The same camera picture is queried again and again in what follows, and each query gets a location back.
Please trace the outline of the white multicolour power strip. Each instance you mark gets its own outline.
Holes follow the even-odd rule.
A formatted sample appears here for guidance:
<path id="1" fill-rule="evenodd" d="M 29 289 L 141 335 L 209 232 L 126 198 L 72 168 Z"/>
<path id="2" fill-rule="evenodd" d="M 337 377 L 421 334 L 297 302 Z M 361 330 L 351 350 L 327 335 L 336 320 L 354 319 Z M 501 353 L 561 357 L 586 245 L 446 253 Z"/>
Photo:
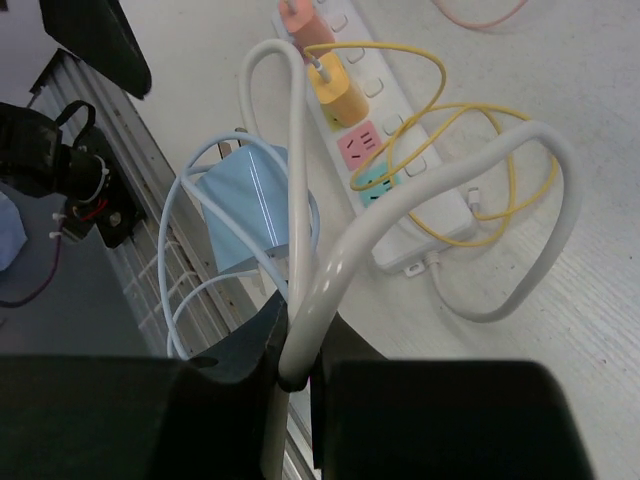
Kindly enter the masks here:
<path id="1" fill-rule="evenodd" d="M 420 125 L 404 133 L 399 127 L 412 108 L 380 49 L 364 48 L 371 35 L 349 1 L 280 1 L 272 16 L 277 35 L 295 43 L 301 25 L 318 27 L 323 38 L 350 42 L 337 54 L 351 80 L 367 100 L 369 113 L 351 127 L 342 126 L 321 105 L 314 90 L 306 101 L 351 207 L 361 215 L 381 196 L 411 179 L 431 173 L 442 161 Z M 428 253 L 446 248 L 445 238 L 462 241 L 476 221 L 456 190 L 413 208 L 373 247 L 375 264 L 384 272 L 414 276 L 424 271 Z"/>

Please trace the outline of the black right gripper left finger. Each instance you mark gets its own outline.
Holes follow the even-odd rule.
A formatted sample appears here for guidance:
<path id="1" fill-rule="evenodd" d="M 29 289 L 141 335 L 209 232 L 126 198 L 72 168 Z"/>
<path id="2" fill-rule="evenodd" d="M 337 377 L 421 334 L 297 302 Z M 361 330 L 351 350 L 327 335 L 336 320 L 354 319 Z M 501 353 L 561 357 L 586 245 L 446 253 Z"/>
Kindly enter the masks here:
<path id="1" fill-rule="evenodd" d="M 5 356 L 5 479 L 259 479 L 287 333 L 274 294 L 190 360 Z"/>

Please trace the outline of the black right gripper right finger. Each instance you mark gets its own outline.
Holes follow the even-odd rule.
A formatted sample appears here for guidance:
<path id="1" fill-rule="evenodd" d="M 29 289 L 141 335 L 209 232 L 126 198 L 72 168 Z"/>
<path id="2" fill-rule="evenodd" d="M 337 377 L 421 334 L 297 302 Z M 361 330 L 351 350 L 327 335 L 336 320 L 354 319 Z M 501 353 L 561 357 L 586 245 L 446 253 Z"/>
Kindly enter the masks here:
<path id="1" fill-rule="evenodd" d="M 343 319 L 310 374 L 326 479 L 590 479 L 564 393 L 519 360 L 391 360 Z"/>

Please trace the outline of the blue charger plug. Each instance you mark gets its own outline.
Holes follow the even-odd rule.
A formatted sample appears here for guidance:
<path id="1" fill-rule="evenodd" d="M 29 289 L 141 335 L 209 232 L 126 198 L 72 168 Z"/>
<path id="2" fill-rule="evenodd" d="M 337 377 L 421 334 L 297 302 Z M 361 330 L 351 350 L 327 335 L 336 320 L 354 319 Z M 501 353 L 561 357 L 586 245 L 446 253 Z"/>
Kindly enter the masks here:
<path id="1" fill-rule="evenodd" d="M 262 149 L 247 144 L 234 150 L 195 185 L 269 256 L 288 256 L 288 179 Z M 257 260 L 249 248 L 208 209 L 203 214 L 218 272 L 255 269 Z"/>

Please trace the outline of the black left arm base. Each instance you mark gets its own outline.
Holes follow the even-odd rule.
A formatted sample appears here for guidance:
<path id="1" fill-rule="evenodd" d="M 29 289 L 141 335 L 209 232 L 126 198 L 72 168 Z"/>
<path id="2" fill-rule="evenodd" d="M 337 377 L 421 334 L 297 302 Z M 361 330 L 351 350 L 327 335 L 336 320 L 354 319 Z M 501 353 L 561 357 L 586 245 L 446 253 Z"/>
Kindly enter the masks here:
<path id="1" fill-rule="evenodd" d="M 54 192 L 65 197 L 55 221 L 74 242 L 97 229 L 114 249 L 146 218 L 141 200 L 104 133 L 92 127 L 75 146 L 62 145 Z"/>

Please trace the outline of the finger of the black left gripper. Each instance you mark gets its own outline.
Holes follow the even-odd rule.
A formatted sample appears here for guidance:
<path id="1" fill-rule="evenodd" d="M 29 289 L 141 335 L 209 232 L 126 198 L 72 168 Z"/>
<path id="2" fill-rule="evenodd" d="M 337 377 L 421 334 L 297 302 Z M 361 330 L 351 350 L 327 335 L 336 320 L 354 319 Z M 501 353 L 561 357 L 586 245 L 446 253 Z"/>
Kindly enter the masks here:
<path id="1" fill-rule="evenodd" d="M 80 60 L 137 99 L 152 76 L 118 1 L 40 0 L 44 30 Z"/>

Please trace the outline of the pink charger plug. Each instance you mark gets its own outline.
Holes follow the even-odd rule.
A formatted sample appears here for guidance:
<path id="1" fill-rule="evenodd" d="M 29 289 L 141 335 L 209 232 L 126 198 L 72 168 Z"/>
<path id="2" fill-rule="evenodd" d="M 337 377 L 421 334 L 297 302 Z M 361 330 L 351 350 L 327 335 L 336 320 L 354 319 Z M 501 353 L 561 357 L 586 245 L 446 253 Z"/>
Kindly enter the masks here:
<path id="1" fill-rule="evenodd" d="M 311 0 L 280 0 L 278 11 L 285 29 L 293 38 L 294 45 L 301 55 L 304 55 L 304 49 L 308 46 L 335 42 L 332 31 L 317 13 Z"/>

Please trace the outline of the yellow charger plug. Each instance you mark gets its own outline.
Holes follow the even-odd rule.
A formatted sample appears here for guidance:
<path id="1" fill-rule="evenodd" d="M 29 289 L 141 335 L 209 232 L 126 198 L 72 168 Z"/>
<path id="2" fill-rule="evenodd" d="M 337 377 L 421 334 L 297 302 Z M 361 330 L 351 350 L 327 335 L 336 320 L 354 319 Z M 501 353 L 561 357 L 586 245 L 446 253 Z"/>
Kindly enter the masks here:
<path id="1" fill-rule="evenodd" d="M 369 113 L 367 99 L 340 57 L 329 52 L 310 62 L 308 78 L 320 106 L 342 127 L 364 120 Z"/>

